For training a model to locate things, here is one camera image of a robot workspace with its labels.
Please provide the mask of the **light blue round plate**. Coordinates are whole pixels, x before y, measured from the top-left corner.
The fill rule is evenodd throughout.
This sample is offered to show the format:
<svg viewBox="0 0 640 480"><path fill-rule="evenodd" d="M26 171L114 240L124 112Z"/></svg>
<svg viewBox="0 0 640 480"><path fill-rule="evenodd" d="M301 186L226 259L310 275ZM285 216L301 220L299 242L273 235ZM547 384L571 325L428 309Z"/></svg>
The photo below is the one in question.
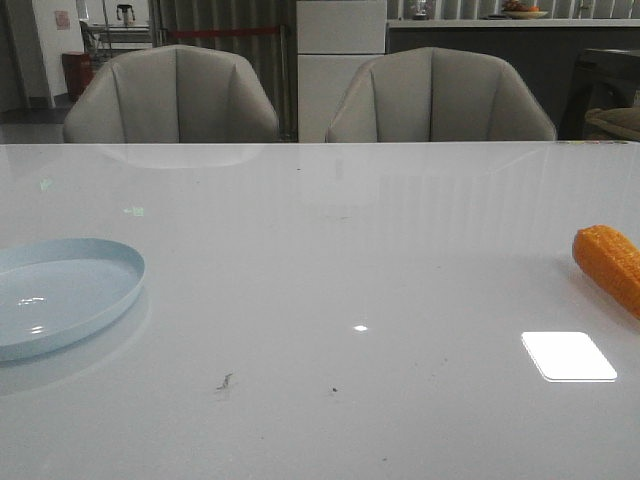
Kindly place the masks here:
<svg viewBox="0 0 640 480"><path fill-rule="evenodd" d="M146 264L111 240L66 238L1 251L1 360L67 347L112 324L137 300Z"/></svg>

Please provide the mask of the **orange toy corn cob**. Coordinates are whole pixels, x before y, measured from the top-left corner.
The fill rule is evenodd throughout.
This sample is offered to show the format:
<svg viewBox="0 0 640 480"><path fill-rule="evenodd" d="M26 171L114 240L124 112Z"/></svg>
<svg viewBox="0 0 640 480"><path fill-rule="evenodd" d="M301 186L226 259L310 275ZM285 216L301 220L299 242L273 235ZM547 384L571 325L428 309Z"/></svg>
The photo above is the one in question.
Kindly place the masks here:
<svg viewBox="0 0 640 480"><path fill-rule="evenodd" d="M580 229L572 256L580 269L635 318L639 318L639 249L608 225Z"/></svg>

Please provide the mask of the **white cabinet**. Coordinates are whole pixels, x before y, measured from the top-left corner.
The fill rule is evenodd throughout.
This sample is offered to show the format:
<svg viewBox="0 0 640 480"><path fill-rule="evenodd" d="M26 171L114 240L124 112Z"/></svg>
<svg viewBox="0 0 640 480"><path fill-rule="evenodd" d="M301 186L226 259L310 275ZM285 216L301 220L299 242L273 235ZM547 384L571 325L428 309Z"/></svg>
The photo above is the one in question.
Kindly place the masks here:
<svg viewBox="0 0 640 480"><path fill-rule="evenodd" d="M385 1L296 3L298 140L318 143L357 69L385 53Z"/></svg>

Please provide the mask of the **red barrier belt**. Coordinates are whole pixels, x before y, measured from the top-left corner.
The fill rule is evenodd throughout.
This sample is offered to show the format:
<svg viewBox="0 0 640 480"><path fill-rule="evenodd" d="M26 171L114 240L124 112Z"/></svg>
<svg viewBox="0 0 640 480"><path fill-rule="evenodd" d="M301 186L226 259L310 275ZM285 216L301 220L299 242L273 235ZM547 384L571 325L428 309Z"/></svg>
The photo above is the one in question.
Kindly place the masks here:
<svg viewBox="0 0 640 480"><path fill-rule="evenodd" d="M258 28L241 28L241 29L225 29L225 30L175 30L169 31L168 35L176 39L188 38L222 38L222 37L245 37L260 35L277 35L280 32L279 26L258 27Z"/></svg>

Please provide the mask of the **grey counter with white top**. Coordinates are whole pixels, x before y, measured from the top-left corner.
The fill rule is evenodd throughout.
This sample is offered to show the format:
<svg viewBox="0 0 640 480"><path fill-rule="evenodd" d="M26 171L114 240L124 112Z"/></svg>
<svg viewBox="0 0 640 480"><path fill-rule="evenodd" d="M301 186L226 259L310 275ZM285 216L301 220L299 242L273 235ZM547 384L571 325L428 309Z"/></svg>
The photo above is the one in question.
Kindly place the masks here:
<svg viewBox="0 0 640 480"><path fill-rule="evenodd" d="M422 47L500 57L521 75L559 131L576 62L585 49L639 50L637 19L395 20L387 51Z"/></svg>

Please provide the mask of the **red trash bin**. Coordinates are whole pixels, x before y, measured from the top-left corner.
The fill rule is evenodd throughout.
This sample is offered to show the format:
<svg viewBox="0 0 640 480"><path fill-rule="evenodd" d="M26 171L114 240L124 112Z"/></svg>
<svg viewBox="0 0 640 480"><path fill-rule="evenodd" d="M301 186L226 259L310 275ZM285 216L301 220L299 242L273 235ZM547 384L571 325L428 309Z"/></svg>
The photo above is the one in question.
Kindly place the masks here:
<svg viewBox="0 0 640 480"><path fill-rule="evenodd" d="M66 52L61 55L62 67L71 101L77 101L93 79L91 57L86 52Z"/></svg>

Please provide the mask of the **fruit bowl on counter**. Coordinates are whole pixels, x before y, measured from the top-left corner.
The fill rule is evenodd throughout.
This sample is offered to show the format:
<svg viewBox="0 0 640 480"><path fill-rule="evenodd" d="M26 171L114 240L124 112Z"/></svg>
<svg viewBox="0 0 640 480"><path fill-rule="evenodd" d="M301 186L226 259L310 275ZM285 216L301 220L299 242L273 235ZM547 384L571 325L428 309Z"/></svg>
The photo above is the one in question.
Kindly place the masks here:
<svg viewBox="0 0 640 480"><path fill-rule="evenodd" d="M510 19L539 19L547 15L536 5L528 5L518 0L506 0L502 3L502 13Z"/></svg>

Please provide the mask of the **tan cushion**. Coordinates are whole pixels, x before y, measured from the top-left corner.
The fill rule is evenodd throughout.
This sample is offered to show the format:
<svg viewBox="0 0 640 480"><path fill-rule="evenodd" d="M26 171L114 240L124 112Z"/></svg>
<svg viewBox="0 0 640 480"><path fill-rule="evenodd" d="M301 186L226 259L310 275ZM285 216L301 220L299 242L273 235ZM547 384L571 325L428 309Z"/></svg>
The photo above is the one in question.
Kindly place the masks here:
<svg viewBox="0 0 640 480"><path fill-rule="evenodd" d="M638 142L639 107L588 110L585 113L585 128L585 136L590 140Z"/></svg>

